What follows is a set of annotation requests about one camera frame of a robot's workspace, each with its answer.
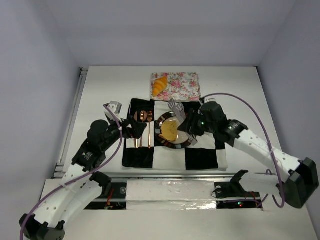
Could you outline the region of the orange striped croissant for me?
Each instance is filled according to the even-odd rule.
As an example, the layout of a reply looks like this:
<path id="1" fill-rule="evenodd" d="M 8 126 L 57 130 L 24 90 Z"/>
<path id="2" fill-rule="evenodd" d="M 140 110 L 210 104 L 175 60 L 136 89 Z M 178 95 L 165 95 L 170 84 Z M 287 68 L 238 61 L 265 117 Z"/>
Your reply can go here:
<path id="1" fill-rule="evenodd" d="M 152 96 L 157 97 L 161 94 L 168 86 L 168 77 L 163 76 L 161 78 L 157 78 L 153 83 L 152 88 Z"/>

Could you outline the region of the steel tongs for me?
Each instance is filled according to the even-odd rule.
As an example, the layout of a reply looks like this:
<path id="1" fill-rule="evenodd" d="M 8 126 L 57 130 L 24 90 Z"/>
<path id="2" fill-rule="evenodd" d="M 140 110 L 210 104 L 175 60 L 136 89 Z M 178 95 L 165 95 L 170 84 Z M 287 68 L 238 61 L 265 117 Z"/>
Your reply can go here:
<path id="1" fill-rule="evenodd" d="M 172 112 L 174 112 L 180 124 L 182 124 L 186 120 L 185 108 L 181 102 L 176 102 L 173 98 L 168 101 L 168 107 Z M 192 146 L 196 145 L 198 141 L 195 137 L 186 133 L 190 143 Z"/>

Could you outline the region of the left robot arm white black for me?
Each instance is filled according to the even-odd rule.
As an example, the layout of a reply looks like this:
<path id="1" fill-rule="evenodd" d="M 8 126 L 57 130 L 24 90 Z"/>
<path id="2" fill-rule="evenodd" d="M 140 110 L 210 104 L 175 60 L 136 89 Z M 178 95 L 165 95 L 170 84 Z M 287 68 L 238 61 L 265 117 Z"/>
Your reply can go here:
<path id="1" fill-rule="evenodd" d="M 123 139 L 138 139 L 147 124 L 129 119 L 94 121 L 59 186 L 19 220 L 20 238 L 62 240 L 68 224 L 94 199 L 107 195 L 112 179 L 99 171 L 109 160 L 106 151 Z"/>

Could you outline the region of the brown bread slice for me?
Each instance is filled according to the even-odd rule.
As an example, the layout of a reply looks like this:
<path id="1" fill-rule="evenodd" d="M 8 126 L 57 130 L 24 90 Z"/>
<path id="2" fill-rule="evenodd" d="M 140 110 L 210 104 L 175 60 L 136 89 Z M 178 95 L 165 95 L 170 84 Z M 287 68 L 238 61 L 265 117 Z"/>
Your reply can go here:
<path id="1" fill-rule="evenodd" d="M 178 124 L 174 120 L 166 120 L 160 127 L 159 136 L 167 141 L 174 142 L 178 138 Z"/>

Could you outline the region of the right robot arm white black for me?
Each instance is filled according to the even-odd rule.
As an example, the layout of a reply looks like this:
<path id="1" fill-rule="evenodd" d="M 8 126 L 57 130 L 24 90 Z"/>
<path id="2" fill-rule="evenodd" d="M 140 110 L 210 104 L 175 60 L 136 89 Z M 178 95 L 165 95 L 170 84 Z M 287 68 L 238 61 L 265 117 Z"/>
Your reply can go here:
<path id="1" fill-rule="evenodd" d="M 217 199 L 240 198 L 246 193 L 258 192 L 278 196 L 291 207 L 300 209 L 320 185 L 313 160 L 301 160 L 274 148 L 242 122 L 228 119 L 214 101 L 204 103 L 198 110 L 191 109 L 178 119 L 179 131 L 193 138 L 212 134 L 215 140 L 246 153 L 271 171 L 259 174 L 240 170 L 230 181 L 215 184 L 213 196 Z"/>

